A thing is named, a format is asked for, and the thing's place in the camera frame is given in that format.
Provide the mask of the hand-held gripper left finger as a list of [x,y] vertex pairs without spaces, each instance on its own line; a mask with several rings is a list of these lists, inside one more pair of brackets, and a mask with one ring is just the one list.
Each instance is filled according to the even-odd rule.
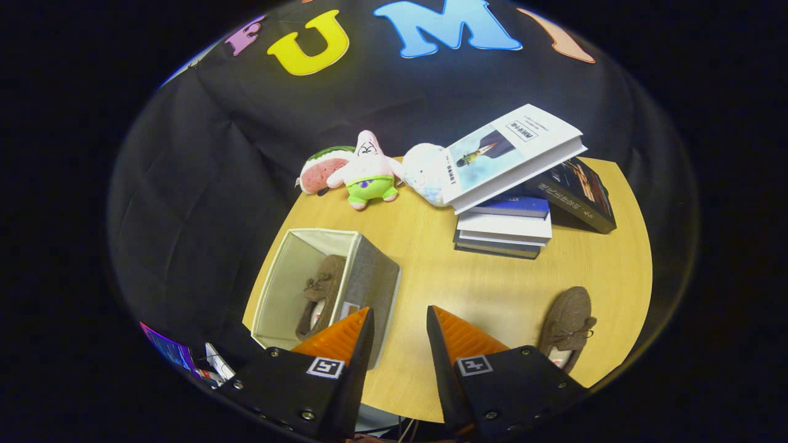
[[300,441],[346,440],[355,432],[374,334],[367,306],[297,348],[267,348],[217,395]]

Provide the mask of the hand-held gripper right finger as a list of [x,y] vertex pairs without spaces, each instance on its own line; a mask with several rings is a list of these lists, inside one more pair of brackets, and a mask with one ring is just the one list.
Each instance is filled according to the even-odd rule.
[[439,306],[426,311],[443,420],[457,441],[515,441],[587,389],[534,346],[509,348]]

